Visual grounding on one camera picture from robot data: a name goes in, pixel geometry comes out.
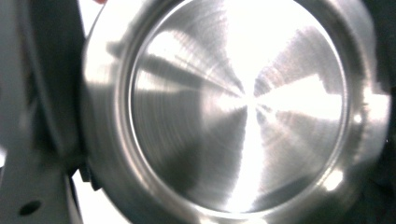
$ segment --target brushed metal surface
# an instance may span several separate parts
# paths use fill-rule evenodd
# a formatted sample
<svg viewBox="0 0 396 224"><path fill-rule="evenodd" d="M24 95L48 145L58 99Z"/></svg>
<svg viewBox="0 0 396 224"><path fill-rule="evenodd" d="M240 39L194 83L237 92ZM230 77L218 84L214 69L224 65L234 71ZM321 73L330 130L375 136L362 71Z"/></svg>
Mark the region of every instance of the brushed metal surface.
<svg viewBox="0 0 396 224"><path fill-rule="evenodd" d="M385 140L375 72L359 1L109 2L85 52L90 165L136 224L334 223Z"/></svg>
<svg viewBox="0 0 396 224"><path fill-rule="evenodd" d="M133 71L131 114L149 165L177 193L225 212L306 188L345 122L344 69L320 23L291 1L254 5L172 11Z"/></svg>

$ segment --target circular metal surface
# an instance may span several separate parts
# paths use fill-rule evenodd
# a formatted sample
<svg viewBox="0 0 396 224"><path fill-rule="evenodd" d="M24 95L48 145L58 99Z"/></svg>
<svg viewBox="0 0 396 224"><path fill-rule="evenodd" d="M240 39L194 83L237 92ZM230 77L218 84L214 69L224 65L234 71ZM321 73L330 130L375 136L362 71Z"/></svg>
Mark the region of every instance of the circular metal surface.
<svg viewBox="0 0 396 224"><path fill-rule="evenodd" d="M133 76L130 113L149 165L178 194L219 211L295 196L323 170L346 122L334 44L291 1L183 4L148 35Z"/></svg>
<svg viewBox="0 0 396 224"><path fill-rule="evenodd" d="M109 2L85 52L90 165L135 223L339 217L386 135L374 52L358 1Z"/></svg>

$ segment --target pot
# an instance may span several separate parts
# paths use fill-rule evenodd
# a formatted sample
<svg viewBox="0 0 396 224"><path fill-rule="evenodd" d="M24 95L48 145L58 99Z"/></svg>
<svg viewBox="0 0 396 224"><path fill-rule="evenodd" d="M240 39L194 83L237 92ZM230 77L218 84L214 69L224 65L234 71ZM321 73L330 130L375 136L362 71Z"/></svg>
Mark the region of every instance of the pot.
<svg viewBox="0 0 396 224"><path fill-rule="evenodd" d="M109 1L84 52L95 179L133 223L336 223L389 92L360 1Z"/></svg>

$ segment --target hole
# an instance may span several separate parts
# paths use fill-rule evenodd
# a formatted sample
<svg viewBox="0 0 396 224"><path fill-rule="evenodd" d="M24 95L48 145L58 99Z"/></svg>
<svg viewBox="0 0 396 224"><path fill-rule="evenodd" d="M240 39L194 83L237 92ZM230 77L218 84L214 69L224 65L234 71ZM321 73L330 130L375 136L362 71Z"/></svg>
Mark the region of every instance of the hole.
<svg viewBox="0 0 396 224"><path fill-rule="evenodd" d="M35 211L37 211L41 206L40 201L32 201L24 205L20 210L20 215L23 217L32 215Z"/></svg>

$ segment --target metal rim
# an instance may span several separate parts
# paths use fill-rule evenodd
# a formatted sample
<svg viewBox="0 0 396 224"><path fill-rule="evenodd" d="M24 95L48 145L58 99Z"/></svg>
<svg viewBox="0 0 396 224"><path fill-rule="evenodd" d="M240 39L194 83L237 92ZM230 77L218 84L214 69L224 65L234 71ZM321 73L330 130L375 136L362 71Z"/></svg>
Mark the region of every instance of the metal rim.
<svg viewBox="0 0 396 224"><path fill-rule="evenodd" d="M389 97L375 81L373 27L358 1L300 1L300 4L317 17L325 28L329 28L326 31L337 48L350 50L341 55L346 68L346 83L353 85L348 94L354 102L347 104L349 112L345 113L348 128L343 128L347 133L343 135L344 139L340 139L340 154L333 155L332 164L327 166L309 190L277 207L245 214L207 209L170 190L145 160L133 127L125 125L131 123L128 113L131 89L128 80L131 78L129 74L132 66L129 62L134 61L141 41L150 30L149 27L162 16L161 11L168 12L168 8L175 3L144 1L110 2L106 5L92 30L85 51L86 91L83 107L86 111L82 116L85 118L84 132L88 138L90 165L107 194L127 217L137 223L155 223L164 218L170 222L188 223L247 223L258 220L261 221L258 223L294 223L305 218L309 220L322 211L317 211L318 207L327 208L331 206L330 203L348 207L350 200L347 197L341 200L339 197L348 194L353 197L352 192L358 188L357 183L363 180L360 173L375 162L385 138L389 116ZM328 14L322 13L321 7L326 7ZM330 17L336 20L335 25L326 24ZM107 30L111 23L120 25L114 28L112 34ZM336 190L326 187L329 181L338 182L339 186L336 184L332 187Z"/></svg>

